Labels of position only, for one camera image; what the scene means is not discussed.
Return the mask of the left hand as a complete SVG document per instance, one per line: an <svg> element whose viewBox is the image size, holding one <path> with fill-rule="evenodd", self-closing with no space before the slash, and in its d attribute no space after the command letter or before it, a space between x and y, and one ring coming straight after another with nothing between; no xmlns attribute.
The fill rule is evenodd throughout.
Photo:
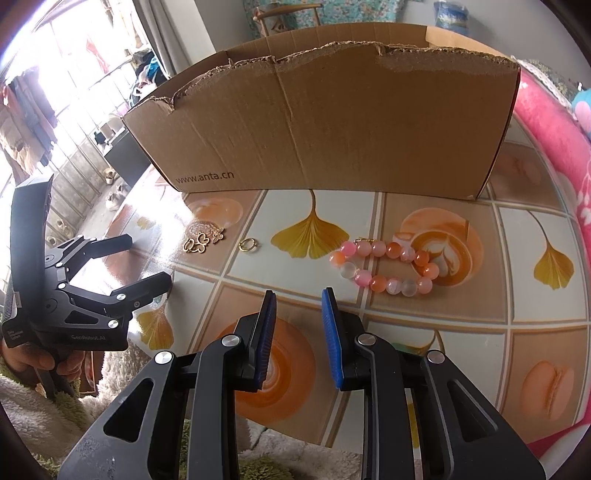
<svg viewBox="0 0 591 480"><path fill-rule="evenodd" d="M55 370L68 381L74 381L83 370L85 353L73 351L65 360L55 364L54 358L47 351L34 344L22 344L10 348L5 341L2 341L1 356L8 368L23 381L28 381L34 370Z"/></svg>

